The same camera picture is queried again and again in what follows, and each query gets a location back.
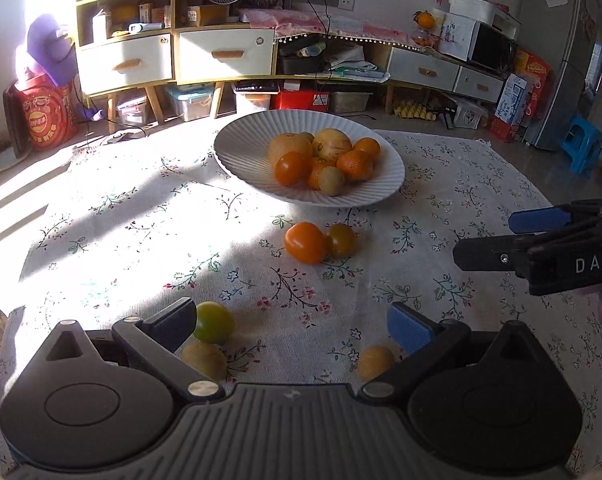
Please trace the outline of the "brown kiwi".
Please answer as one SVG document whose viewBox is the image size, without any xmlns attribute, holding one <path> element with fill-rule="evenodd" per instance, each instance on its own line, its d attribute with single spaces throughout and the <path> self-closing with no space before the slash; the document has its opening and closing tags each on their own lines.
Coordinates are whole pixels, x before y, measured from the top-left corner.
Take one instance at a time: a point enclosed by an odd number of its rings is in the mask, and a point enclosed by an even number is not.
<svg viewBox="0 0 602 480">
<path fill-rule="evenodd" d="M 338 196 L 345 187 L 344 173 L 335 166 L 326 166 L 318 175 L 318 187 L 328 196 Z"/>
<path fill-rule="evenodd" d="M 357 375 L 362 382 L 370 382 L 386 373 L 395 363 L 393 353 L 385 346 L 371 346 L 361 352 L 357 361 Z"/>
<path fill-rule="evenodd" d="M 224 382 L 227 359 L 214 344 L 194 340 L 183 349 L 181 359 L 199 374 L 215 382 Z"/>
</svg>

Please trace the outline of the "orange mandarin with stem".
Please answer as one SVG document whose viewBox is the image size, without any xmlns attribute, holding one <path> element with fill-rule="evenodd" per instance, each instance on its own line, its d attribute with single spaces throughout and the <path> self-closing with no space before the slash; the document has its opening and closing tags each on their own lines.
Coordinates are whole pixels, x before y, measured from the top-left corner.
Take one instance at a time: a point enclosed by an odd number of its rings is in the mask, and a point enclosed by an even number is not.
<svg viewBox="0 0 602 480">
<path fill-rule="evenodd" d="M 381 146 L 376 139 L 362 138 L 353 145 L 355 151 L 366 153 L 373 162 L 378 162 L 381 155 Z"/>
</svg>

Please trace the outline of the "rough orange mandarin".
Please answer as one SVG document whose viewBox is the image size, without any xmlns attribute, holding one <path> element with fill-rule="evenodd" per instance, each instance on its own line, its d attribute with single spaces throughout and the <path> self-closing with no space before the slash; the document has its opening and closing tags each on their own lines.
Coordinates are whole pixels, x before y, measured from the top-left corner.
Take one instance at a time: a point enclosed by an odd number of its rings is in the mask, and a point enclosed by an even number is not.
<svg viewBox="0 0 602 480">
<path fill-rule="evenodd" d="M 352 150 L 338 158 L 337 168 L 344 174 L 345 180 L 364 182 L 374 172 L 374 159 L 363 151 Z"/>
</svg>

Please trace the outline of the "small orange tomato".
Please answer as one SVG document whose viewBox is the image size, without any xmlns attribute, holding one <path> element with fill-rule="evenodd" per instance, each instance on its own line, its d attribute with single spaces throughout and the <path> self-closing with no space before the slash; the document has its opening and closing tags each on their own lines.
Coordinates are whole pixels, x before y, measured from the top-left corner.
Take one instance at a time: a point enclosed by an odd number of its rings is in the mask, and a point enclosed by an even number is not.
<svg viewBox="0 0 602 480">
<path fill-rule="evenodd" d="M 318 157 L 312 158 L 311 170 L 307 175 L 307 186 L 312 190 L 319 191 L 321 188 L 319 187 L 319 175 L 321 172 L 331 166 L 331 162 L 329 160 L 321 159 Z"/>
</svg>

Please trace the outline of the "green tomato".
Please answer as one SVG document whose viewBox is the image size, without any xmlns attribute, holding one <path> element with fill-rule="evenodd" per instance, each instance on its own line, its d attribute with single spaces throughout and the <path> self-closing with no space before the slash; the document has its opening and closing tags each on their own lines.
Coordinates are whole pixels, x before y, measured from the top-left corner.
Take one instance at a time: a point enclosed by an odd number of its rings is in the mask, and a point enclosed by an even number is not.
<svg viewBox="0 0 602 480">
<path fill-rule="evenodd" d="M 224 344 L 234 334 L 236 322 L 222 304 L 205 301 L 196 307 L 194 337 L 208 344 Z"/>
</svg>

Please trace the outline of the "blue plastic stool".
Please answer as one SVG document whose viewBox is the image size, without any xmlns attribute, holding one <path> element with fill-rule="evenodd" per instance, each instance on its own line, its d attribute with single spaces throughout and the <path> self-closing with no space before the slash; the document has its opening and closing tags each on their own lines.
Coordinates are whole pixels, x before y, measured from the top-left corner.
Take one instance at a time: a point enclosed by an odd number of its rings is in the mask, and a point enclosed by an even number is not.
<svg viewBox="0 0 602 480">
<path fill-rule="evenodd" d="M 588 178 L 602 151 L 602 132 L 583 116 L 576 114 L 571 119 L 560 148 L 571 158 L 570 170 Z"/>
</svg>

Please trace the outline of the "dark orange-green tomato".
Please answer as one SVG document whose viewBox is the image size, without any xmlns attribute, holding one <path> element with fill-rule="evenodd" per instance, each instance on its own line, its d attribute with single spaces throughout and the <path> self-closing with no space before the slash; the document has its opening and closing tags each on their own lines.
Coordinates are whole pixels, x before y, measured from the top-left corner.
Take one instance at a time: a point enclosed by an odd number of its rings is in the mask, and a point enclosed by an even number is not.
<svg viewBox="0 0 602 480">
<path fill-rule="evenodd" d="M 356 251 L 356 234 L 343 223 L 334 224 L 328 229 L 326 242 L 331 258 L 348 258 Z"/>
</svg>

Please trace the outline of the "red gift carton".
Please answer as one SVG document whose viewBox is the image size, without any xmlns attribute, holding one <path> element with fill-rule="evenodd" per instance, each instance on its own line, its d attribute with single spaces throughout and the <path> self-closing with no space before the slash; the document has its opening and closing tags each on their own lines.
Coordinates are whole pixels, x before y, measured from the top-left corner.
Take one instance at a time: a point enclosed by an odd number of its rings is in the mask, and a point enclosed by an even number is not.
<svg viewBox="0 0 602 480">
<path fill-rule="evenodd" d="M 551 94 L 552 69 L 543 58 L 519 47 L 514 59 L 514 73 L 530 84 L 530 97 L 525 105 L 523 123 L 540 119 Z"/>
</svg>

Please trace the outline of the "grey refrigerator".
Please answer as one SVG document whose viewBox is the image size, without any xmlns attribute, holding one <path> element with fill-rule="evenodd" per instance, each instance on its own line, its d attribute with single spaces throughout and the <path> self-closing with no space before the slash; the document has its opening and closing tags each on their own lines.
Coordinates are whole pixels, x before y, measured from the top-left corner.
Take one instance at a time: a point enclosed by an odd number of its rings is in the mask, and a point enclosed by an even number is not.
<svg viewBox="0 0 602 480">
<path fill-rule="evenodd" d="M 586 77 L 598 38 L 599 0 L 520 0 L 519 46 L 551 68 L 524 142 L 557 151 L 574 115 L 594 104 Z"/>
</svg>

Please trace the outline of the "white ribbed plate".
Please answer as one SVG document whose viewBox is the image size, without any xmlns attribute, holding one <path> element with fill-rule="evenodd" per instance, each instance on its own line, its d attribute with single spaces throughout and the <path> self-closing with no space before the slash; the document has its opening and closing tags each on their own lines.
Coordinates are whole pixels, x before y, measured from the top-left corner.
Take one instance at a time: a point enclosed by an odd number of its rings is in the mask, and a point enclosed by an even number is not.
<svg viewBox="0 0 602 480">
<path fill-rule="evenodd" d="M 279 184 L 274 178 L 275 168 L 267 159 L 269 142 L 282 133 L 301 133 L 313 143 L 324 128 L 345 133 L 352 142 L 352 150 L 355 142 L 362 138 L 379 142 L 381 155 L 378 162 L 374 162 L 371 178 L 364 182 L 345 180 L 345 187 L 338 196 L 312 190 L 307 186 L 307 179 L 294 186 Z M 213 150 L 219 165 L 249 188 L 298 205 L 327 208 L 372 205 L 397 192 L 406 177 L 399 153 L 379 134 L 350 119 L 311 110 L 267 110 L 239 117 L 217 133 Z"/>
</svg>

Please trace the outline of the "yellow striped melon fruit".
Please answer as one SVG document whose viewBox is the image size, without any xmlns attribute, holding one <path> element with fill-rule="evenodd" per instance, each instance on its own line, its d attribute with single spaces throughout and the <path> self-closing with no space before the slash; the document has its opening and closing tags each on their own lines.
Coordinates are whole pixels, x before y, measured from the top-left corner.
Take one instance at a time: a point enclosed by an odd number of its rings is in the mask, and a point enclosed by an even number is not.
<svg viewBox="0 0 602 480">
<path fill-rule="evenodd" d="M 342 131 L 335 128 L 322 129 L 313 140 L 313 153 L 326 162 L 337 162 L 352 149 L 352 142 Z"/>
</svg>

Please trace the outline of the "orange decoration on sideboard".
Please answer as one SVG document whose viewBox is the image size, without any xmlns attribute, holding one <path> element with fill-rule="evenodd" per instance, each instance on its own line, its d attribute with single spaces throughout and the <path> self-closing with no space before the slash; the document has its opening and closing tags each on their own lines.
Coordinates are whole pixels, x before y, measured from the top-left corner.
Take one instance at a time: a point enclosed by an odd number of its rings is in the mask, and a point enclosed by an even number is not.
<svg viewBox="0 0 602 480">
<path fill-rule="evenodd" d="M 432 30 L 437 24 L 435 17 L 429 11 L 417 11 L 414 14 L 414 21 L 423 30 Z"/>
</svg>

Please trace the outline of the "long low sideboard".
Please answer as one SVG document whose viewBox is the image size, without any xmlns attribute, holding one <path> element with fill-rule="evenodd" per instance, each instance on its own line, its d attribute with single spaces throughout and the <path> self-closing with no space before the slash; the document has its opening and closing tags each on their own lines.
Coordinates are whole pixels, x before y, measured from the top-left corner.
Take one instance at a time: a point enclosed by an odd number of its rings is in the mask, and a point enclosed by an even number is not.
<svg viewBox="0 0 602 480">
<path fill-rule="evenodd" d="M 326 49 L 315 58 L 284 56 L 286 52 L 292 53 L 296 46 L 310 47 L 320 41 L 325 42 Z M 475 99 L 481 103 L 495 104 L 505 84 L 502 76 L 455 60 L 431 48 L 411 47 L 376 38 L 312 34 L 278 38 L 276 44 L 275 74 L 288 79 L 301 77 L 341 82 L 357 80 L 370 84 L 371 78 L 340 75 L 328 62 L 332 54 L 359 47 L 362 49 L 364 60 L 374 64 L 385 74 L 387 78 L 382 82 L 390 86 L 394 84 L 438 90 Z"/>
</svg>

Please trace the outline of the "wooden shelf cabinet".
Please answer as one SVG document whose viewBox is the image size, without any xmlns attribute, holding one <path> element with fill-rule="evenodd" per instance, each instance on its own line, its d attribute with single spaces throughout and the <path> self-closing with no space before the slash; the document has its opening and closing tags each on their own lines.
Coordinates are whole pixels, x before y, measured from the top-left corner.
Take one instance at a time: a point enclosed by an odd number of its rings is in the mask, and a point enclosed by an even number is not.
<svg viewBox="0 0 602 480">
<path fill-rule="evenodd" d="M 273 30 L 211 0 L 77 0 L 74 42 L 82 99 L 106 99 L 108 122 L 128 91 L 163 122 L 168 84 L 212 84 L 219 101 L 228 81 L 276 73 Z"/>
</svg>

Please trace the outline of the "pink cloth runner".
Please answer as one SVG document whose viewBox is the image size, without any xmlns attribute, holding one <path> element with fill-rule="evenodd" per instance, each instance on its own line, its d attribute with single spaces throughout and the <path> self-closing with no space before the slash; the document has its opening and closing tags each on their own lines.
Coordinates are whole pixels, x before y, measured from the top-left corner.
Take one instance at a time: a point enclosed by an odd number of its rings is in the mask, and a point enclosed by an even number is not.
<svg viewBox="0 0 602 480">
<path fill-rule="evenodd" d="M 277 9 L 240 9 L 239 18 L 252 29 L 272 29 L 277 42 L 318 35 L 423 52 L 406 32 L 357 18 Z"/>
</svg>

